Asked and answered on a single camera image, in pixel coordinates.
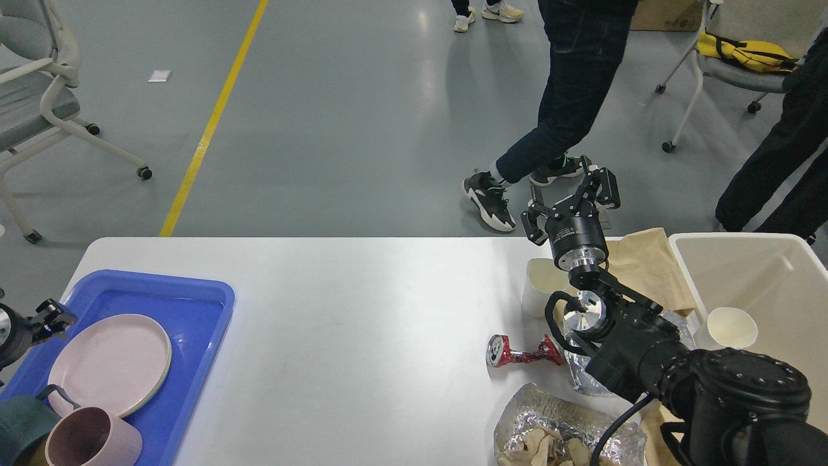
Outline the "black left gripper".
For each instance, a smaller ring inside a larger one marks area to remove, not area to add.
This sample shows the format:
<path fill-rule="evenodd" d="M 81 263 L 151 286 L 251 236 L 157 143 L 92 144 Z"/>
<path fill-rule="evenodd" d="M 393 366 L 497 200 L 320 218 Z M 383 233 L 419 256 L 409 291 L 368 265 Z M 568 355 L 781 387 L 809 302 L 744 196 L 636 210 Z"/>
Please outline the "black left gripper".
<path fill-rule="evenodd" d="M 65 304 L 47 299 L 36 308 L 36 315 L 21 315 L 1 306 L 1 369 L 17 362 L 33 347 L 53 337 L 66 340 L 66 331 L 77 323 L 77 316 Z"/>

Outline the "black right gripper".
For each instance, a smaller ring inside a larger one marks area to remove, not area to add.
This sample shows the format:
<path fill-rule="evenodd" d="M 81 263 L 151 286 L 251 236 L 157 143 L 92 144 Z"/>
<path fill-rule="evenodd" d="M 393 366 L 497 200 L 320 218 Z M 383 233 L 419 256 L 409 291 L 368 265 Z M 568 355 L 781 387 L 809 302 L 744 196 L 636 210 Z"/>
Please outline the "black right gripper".
<path fill-rule="evenodd" d="M 557 269 L 571 271 L 582 265 L 603 265 L 609 251 L 599 210 L 616 210 L 621 198 L 615 174 L 606 167 L 580 157 L 583 180 L 572 195 L 561 200 L 563 208 L 551 209 L 544 203 L 539 186 L 530 184 L 530 200 L 521 213 L 527 239 L 541 247 L 550 239 L 551 254 Z M 546 221 L 546 230 L 539 225 Z"/>

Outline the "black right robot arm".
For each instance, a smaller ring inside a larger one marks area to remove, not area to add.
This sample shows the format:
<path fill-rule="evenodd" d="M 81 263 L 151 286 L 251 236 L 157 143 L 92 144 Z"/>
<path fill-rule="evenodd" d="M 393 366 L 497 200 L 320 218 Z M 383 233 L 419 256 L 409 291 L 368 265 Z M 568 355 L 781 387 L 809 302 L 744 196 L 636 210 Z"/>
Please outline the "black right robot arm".
<path fill-rule="evenodd" d="M 572 195 L 553 206 L 530 190 L 521 222 L 550 243 L 557 269 L 579 292 L 556 291 L 545 318 L 565 350 L 589 358 L 586 372 L 632 404 L 651 401 L 675 416 L 660 434 L 683 465 L 825 465 L 826 433 L 807 421 L 811 389 L 789 363 L 745 349 L 689 349 L 662 305 L 630 289 L 604 263 L 598 209 L 621 205 L 615 175 L 586 168 Z"/>

